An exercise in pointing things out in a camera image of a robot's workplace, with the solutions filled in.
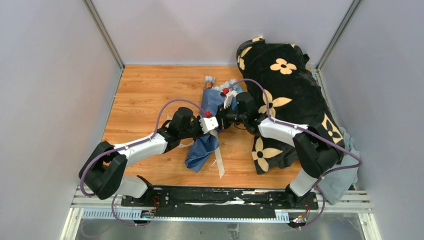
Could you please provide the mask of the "blue wrapping paper sheet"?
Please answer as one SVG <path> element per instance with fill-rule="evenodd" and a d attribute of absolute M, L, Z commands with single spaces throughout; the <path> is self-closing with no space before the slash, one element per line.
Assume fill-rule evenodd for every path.
<path fill-rule="evenodd" d="M 201 107 L 203 110 L 211 112 L 213 116 L 216 115 L 218 106 L 223 104 L 225 100 L 220 95 L 220 91 L 221 89 L 218 87 L 203 90 Z M 184 161 L 185 166 L 198 173 L 219 146 L 219 140 L 213 135 L 206 134 L 197 138 L 188 151 L 186 160 Z"/>

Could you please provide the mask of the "fake flower bunch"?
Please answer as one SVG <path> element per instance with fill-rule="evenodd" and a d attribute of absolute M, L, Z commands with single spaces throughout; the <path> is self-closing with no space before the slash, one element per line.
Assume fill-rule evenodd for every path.
<path fill-rule="evenodd" d="M 235 84 L 236 79 L 230 79 L 224 83 L 217 83 L 216 79 L 213 76 L 205 76 L 203 83 L 203 94 L 210 94 L 214 91 L 222 91 L 225 88 L 228 88 L 230 91 L 235 91 L 241 93 L 243 90 L 239 84 Z"/>

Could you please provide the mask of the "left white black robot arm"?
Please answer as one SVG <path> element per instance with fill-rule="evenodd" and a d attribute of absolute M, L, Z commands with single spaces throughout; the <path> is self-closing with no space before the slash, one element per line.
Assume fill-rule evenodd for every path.
<path fill-rule="evenodd" d="M 78 174 L 80 186 L 91 190 L 83 194 L 100 200 L 122 195 L 134 198 L 142 207 L 149 206 L 153 201 L 152 185 L 142 176 L 125 175 L 125 170 L 141 160 L 175 149 L 181 140 L 208 133 L 207 125 L 216 122 L 209 117 L 210 114 L 194 116 L 189 108 L 180 107 L 171 120 L 144 138 L 115 145 L 100 142 Z"/>

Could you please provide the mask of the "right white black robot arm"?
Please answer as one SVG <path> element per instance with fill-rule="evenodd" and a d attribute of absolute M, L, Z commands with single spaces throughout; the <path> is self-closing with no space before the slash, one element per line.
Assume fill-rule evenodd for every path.
<path fill-rule="evenodd" d="M 267 113 L 255 112 L 255 101 L 250 93 L 222 90 L 224 102 L 218 106 L 218 127 L 227 129 L 242 124 L 246 130 L 261 138 L 273 139 L 294 147 L 301 170 L 285 188 L 286 204 L 298 209 L 306 195 L 344 154 L 343 136 L 325 115 L 322 123 L 294 124 L 278 120 Z"/>

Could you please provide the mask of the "cream printed ribbon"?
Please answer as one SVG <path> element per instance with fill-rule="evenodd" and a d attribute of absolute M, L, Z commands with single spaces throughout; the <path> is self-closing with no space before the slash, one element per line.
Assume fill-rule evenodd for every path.
<path fill-rule="evenodd" d="M 167 130 L 167 132 L 169 132 L 172 136 L 177 137 L 180 141 L 182 141 L 184 139 L 190 139 L 190 138 L 187 137 L 186 129 L 188 128 L 189 123 L 191 122 L 192 118 L 195 118 L 195 117 L 194 116 L 190 116 L 190 117 L 177 117 L 177 116 L 168 117 L 168 119 L 165 121 L 165 123 L 162 125 L 162 127 L 164 127 L 165 130 Z M 219 142 L 218 133 L 219 133 L 218 130 L 213 130 L 213 131 L 210 131 L 207 134 L 210 134 L 210 135 L 217 137 L 218 142 Z M 195 139 L 192 139 L 192 141 L 190 143 L 178 143 L 176 147 L 177 148 L 188 148 L 188 151 L 189 151 L 190 147 L 194 143 L 194 140 Z M 214 155 L 214 158 L 215 158 L 213 163 L 215 165 L 217 165 L 219 177 L 222 178 L 225 174 L 225 168 L 224 168 L 224 164 L 223 164 L 223 158 L 222 158 L 222 154 L 221 154 L 220 144 L 219 144 L 219 147 L 211 154 L 211 156 L 212 155 Z"/>

